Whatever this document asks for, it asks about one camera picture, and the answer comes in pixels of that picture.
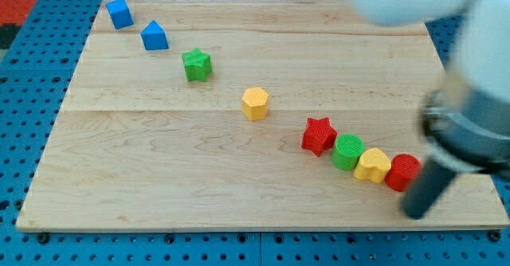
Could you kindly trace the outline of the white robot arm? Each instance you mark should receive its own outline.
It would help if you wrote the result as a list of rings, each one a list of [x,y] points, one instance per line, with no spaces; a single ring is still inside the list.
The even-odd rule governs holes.
[[[350,0],[381,26],[463,15],[446,75],[422,105],[430,161],[509,177],[509,0]]]

